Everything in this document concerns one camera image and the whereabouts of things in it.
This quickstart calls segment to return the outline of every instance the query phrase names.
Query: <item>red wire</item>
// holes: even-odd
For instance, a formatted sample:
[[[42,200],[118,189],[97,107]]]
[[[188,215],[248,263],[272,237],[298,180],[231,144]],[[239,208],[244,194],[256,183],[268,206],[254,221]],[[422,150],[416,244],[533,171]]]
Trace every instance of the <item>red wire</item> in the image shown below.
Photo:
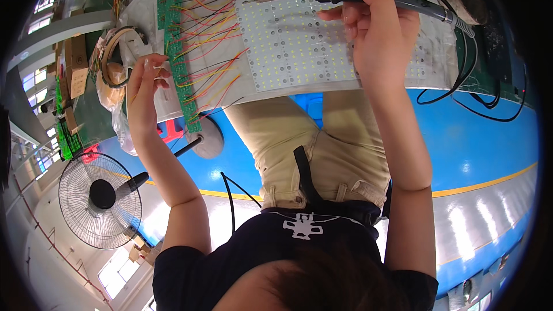
[[[224,37],[227,37],[227,35],[230,34],[230,33],[231,33],[231,31],[228,31],[228,32],[225,34]],[[210,52],[213,51],[215,48],[217,48],[217,46],[218,46],[221,42],[223,42],[223,40],[224,40],[224,39],[221,39],[216,45],[213,46],[213,48],[211,48],[209,51],[205,52],[205,53],[202,54],[201,56],[199,56],[199,57],[197,57],[197,58],[194,58],[194,59],[184,60],[184,61],[182,61],[182,62],[175,63],[175,65],[182,64],[182,63],[186,63],[186,62],[189,62],[189,63],[190,63],[190,62],[193,62],[193,61],[195,61],[195,60],[197,60],[197,59],[200,59],[200,58],[205,57],[208,53],[210,53]]]

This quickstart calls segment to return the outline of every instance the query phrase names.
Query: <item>fan base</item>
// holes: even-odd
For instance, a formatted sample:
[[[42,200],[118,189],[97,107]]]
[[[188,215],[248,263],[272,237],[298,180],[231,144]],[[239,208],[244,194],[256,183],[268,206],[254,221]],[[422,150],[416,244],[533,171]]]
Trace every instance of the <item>fan base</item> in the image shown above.
[[[185,134],[186,141],[194,142],[198,137],[202,137],[203,140],[200,144],[192,148],[192,150],[199,156],[206,159],[212,159],[223,151],[225,140],[223,139],[223,133],[215,121],[209,117],[202,118],[200,120],[202,125],[202,131]]]

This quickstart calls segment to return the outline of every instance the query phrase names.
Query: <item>woman's right hand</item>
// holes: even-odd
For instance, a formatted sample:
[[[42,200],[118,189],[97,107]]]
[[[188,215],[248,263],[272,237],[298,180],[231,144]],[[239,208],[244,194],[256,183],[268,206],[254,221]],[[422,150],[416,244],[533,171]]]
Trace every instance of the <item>woman's right hand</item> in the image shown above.
[[[418,13],[395,6],[394,0],[363,0],[319,11],[323,20],[342,19],[353,62],[369,93],[404,87],[419,28]]]

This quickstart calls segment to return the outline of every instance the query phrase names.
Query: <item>t-shirt print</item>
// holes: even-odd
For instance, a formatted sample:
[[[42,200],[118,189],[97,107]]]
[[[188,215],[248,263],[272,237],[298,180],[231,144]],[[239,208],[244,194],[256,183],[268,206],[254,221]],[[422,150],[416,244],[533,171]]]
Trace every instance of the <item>t-shirt print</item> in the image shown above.
[[[326,220],[315,221],[314,220],[315,215],[313,213],[311,214],[297,213],[295,214],[296,215],[295,218],[292,218],[290,216],[287,216],[281,213],[272,213],[272,214],[279,214],[282,217],[288,218],[289,220],[284,220],[282,224],[282,228],[291,229],[294,232],[292,234],[292,238],[303,239],[303,240],[311,240],[311,238],[309,237],[311,234],[324,233],[322,226],[313,225],[313,224],[324,223],[324,222],[333,221],[338,218],[341,218],[341,217],[329,217],[329,219],[326,219]],[[355,220],[348,219],[348,218],[343,218],[343,219],[347,219],[353,223],[361,225],[359,222]]]

